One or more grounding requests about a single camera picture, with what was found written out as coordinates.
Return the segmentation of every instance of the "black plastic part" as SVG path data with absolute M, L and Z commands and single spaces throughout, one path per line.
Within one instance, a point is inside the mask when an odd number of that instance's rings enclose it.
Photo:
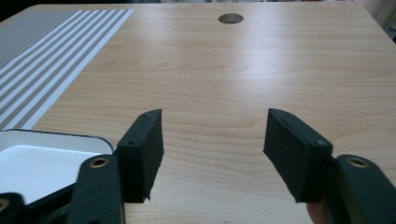
M 74 184 L 55 191 L 26 207 L 30 223 L 64 223 L 72 199 Z
M 396 223 L 396 189 L 375 163 L 341 155 L 334 176 L 351 223 Z
M 143 203 L 149 198 L 163 160 L 161 113 L 157 109 L 140 115 L 113 153 L 119 159 L 125 203 Z
M 320 201 L 332 143 L 291 113 L 271 108 L 263 152 L 297 203 Z
M 28 223 L 27 212 L 23 198 L 17 193 L 0 194 L 0 223 L 25 224 Z
M 81 164 L 66 223 L 125 223 L 117 158 L 99 155 Z
M 350 216 L 347 212 L 345 202 L 341 195 L 341 190 L 337 186 L 334 169 L 337 160 L 332 158 L 331 166 L 327 173 L 326 184 L 324 188 L 325 198 L 325 217 L 327 224 L 345 224 L 350 223 Z

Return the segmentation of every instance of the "white tray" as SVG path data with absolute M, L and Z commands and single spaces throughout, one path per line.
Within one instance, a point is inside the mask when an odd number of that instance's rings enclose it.
M 0 132 L 0 193 L 17 192 L 26 204 L 76 182 L 79 166 L 112 154 L 104 138 L 25 130 Z

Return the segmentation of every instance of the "black rubber pad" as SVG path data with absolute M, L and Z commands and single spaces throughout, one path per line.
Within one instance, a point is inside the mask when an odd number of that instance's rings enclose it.
M 161 109 L 157 109 L 140 115 L 114 152 L 119 158 L 125 203 L 142 203 L 149 198 L 163 160 L 161 113 Z
M 297 203 L 320 201 L 332 143 L 291 113 L 271 108 L 263 152 Z

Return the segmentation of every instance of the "gray striped cloth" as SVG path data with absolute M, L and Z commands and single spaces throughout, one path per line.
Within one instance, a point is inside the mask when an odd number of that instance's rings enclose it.
M 0 131 L 31 129 L 132 12 L 32 11 L 0 27 Z

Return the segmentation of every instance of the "wood grain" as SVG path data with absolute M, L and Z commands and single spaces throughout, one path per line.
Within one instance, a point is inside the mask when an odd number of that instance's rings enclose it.
M 353 3 L 36 6 L 134 8 L 36 130 L 117 144 L 163 110 L 152 201 L 129 223 L 307 223 L 262 154 L 267 110 L 287 110 L 377 163 L 396 184 L 396 48 Z M 218 22 L 239 13 L 241 23 Z

